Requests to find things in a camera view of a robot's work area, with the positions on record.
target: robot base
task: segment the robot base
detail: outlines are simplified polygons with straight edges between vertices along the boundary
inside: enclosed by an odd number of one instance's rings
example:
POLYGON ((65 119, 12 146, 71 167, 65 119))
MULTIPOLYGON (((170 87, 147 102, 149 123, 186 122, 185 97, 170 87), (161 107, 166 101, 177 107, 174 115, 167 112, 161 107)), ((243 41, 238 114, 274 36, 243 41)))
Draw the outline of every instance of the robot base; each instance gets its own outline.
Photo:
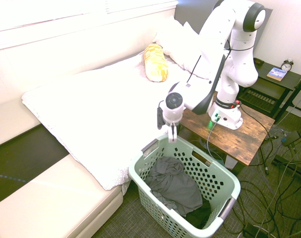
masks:
POLYGON ((213 103, 208 113, 213 122, 216 122, 218 117, 220 117, 216 123, 231 130, 236 130, 243 124, 243 118, 241 118, 241 112, 238 108, 226 109, 213 103))

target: laundry basket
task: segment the laundry basket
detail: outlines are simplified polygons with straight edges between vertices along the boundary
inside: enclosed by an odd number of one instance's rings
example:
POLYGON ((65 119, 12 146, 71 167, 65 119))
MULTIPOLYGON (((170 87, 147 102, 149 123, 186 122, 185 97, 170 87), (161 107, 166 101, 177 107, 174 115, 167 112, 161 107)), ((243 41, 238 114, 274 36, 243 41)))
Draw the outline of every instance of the laundry basket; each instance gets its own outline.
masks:
POLYGON ((138 186, 141 204, 174 238, 211 237, 222 225, 241 191, 238 179, 231 172, 181 137, 176 143, 169 143, 167 135, 155 139, 132 160, 129 174, 138 186), (161 157, 180 160, 184 164, 184 172, 192 177, 201 195, 210 202, 211 215, 203 229, 195 228, 173 209, 169 210, 144 182, 161 157))

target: wooden side table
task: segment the wooden side table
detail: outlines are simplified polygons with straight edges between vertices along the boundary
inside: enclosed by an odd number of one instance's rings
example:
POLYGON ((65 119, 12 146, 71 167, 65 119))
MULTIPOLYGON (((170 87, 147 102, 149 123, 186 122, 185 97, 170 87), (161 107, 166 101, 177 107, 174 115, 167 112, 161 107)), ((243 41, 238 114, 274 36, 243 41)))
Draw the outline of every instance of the wooden side table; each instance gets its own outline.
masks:
MULTIPOLYGON (((262 123, 269 131, 275 120, 247 106, 243 109, 262 123)), ((237 160, 241 167, 248 166, 263 140, 266 130, 253 118, 242 112, 243 125, 237 130, 231 130, 221 125, 216 125, 210 135, 209 144, 219 148, 223 153, 237 160)), ((207 114, 196 115, 192 111, 185 109, 181 125, 197 136, 207 140, 212 129, 213 123, 207 114)), ((186 139, 182 131, 179 136, 186 139)))

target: white bedsheet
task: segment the white bedsheet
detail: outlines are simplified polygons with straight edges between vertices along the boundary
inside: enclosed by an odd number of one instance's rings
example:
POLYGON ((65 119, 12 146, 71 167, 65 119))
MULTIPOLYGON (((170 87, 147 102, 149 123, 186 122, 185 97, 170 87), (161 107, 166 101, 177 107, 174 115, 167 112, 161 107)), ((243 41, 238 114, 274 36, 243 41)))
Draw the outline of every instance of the white bedsheet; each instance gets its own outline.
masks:
POLYGON ((165 133, 156 110, 170 87, 189 73, 170 58, 165 82, 150 82, 143 53, 66 77, 22 96, 23 103, 105 190, 130 181, 137 153, 165 133))

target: window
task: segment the window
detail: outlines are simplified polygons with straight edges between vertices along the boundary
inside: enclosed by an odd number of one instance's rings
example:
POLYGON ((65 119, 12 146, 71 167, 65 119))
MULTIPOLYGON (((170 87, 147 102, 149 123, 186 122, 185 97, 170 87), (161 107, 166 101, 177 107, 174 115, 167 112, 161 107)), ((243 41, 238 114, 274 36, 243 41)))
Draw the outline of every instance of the window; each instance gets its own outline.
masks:
POLYGON ((176 0, 0 0, 0 49, 175 8, 176 0))

